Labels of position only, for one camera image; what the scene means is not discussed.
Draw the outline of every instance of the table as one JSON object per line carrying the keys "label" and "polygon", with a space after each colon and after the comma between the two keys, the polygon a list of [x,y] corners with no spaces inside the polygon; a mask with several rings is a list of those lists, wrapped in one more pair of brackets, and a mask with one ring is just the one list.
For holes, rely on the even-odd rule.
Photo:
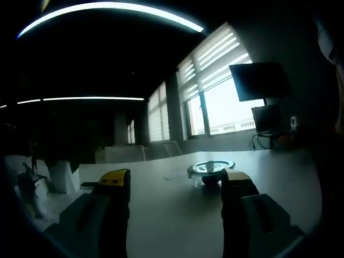
{"label": "table", "polygon": [[281,152],[198,152],[154,161],[83,164],[81,182],[98,181],[110,170],[131,170],[128,257],[222,257],[220,193],[208,195],[192,185],[187,167],[206,160],[228,160],[249,175],[305,233],[321,216],[321,190],[305,150]]}

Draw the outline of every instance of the television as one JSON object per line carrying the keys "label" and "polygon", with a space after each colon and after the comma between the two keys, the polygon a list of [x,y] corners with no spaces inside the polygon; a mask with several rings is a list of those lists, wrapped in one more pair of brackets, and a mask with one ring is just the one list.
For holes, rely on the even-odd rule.
{"label": "television", "polygon": [[278,63],[248,63],[230,66],[239,101],[280,98],[287,94],[287,83]]}

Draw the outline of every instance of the speaker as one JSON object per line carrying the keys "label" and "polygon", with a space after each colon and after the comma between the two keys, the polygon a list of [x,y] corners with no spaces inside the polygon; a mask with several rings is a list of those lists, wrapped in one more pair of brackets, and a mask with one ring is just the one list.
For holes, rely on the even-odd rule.
{"label": "speaker", "polygon": [[290,129],[292,131],[296,131],[297,127],[298,127],[297,117],[296,116],[292,116],[290,118]]}

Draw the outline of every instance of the monitor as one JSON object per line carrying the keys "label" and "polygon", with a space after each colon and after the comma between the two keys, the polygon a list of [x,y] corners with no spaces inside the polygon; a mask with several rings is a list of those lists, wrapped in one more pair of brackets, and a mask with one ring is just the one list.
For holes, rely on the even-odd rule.
{"label": "monitor", "polygon": [[279,98],[286,95],[287,85],[278,63],[248,63],[230,66],[239,101]]}
{"label": "monitor", "polygon": [[282,115],[278,105],[253,107],[257,133],[276,133],[282,130]]}

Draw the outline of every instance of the curved ceiling light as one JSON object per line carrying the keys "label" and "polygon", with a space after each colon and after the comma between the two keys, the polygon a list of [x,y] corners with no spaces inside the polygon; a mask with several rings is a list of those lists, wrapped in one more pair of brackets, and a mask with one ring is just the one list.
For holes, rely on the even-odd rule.
{"label": "curved ceiling light", "polygon": [[37,20],[35,20],[33,23],[29,24],[29,26],[25,27],[19,34],[18,37],[22,36],[24,33],[28,32],[32,28],[36,27],[40,23],[43,23],[47,20],[50,20],[56,16],[64,15],[66,13],[70,12],[76,12],[81,10],[89,10],[89,9],[123,9],[123,10],[131,10],[136,12],[144,12],[149,13],[151,15],[160,16],[162,18],[172,20],[176,23],[182,24],[186,27],[189,27],[197,32],[201,32],[203,30],[202,27],[199,25],[186,20],[182,17],[179,17],[177,15],[174,15],[170,12],[162,11],[156,8],[140,5],[140,4],[130,4],[130,3],[120,3],[120,2],[97,2],[97,3],[87,3],[87,4],[78,4],[69,6],[60,10],[57,10],[55,12],[51,12]]}
{"label": "curved ceiling light", "polygon": [[65,97],[65,98],[44,98],[44,101],[63,101],[69,99],[117,99],[122,101],[144,101],[144,98],[127,98],[127,97]]}
{"label": "curved ceiling light", "polygon": [[25,103],[30,103],[30,102],[38,102],[41,101],[40,99],[32,99],[30,101],[21,101],[21,102],[17,102],[17,104],[25,104]]}

